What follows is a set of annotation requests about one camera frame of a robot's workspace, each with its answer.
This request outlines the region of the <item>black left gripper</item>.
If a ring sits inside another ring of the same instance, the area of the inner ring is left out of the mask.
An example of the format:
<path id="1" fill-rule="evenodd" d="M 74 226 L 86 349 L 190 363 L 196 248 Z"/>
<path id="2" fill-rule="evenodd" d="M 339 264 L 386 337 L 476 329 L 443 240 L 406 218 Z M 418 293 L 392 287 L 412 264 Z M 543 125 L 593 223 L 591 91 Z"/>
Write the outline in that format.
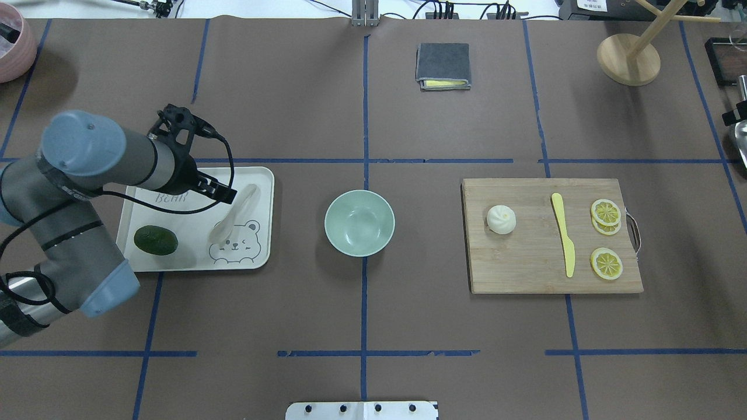
<path id="1" fill-rule="evenodd" d="M 168 194 L 179 195 L 195 190 L 216 202 L 234 202 L 238 192 L 230 184 L 222 184 L 216 177 L 197 170 L 197 164 L 190 155 L 191 140 L 185 144 L 169 140 L 168 147 L 174 160 L 173 173 L 168 181 Z"/>

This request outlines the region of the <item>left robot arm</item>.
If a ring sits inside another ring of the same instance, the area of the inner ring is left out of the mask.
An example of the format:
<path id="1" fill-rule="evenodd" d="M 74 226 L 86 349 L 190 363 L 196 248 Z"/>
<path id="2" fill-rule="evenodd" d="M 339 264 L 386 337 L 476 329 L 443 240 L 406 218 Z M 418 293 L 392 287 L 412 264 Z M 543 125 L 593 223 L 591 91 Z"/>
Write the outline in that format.
<path id="1" fill-rule="evenodd" d="M 168 104 L 146 135 L 85 111 L 56 115 L 37 152 L 2 169 L 2 223 L 14 232 L 2 250 L 29 231 L 46 259 L 2 275 L 2 346 L 32 337 L 66 314 L 107 313 L 131 299 L 138 277 L 91 200 L 107 184 L 156 193 L 188 191 L 231 203 L 232 183 L 197 169 L 190 155 L 194 137 L 224 136 L 185 107 Z"/>

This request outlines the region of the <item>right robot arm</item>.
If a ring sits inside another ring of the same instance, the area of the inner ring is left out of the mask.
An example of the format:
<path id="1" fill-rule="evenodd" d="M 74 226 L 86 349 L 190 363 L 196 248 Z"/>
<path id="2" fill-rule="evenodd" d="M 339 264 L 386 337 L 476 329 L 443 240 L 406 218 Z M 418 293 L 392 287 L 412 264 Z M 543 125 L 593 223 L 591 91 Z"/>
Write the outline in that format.
<path id="1" fill-rule="evenodd" d="M 735 108 L 721 115 L 721 120 L 726 127 L 741 123 L 747 119 L 747 101 L 743 100 L 736 104 Z"/>

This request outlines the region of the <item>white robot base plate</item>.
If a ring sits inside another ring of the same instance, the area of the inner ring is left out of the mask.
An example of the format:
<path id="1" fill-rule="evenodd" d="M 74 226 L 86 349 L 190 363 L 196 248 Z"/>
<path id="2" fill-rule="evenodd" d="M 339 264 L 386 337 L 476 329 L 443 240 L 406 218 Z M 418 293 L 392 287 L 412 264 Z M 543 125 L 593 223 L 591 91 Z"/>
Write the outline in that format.
<path id="1" fill-rule="evenodd" d="M 285 419 L 438 419 L 437 402 L 342 401 L 296 402 Z"/>

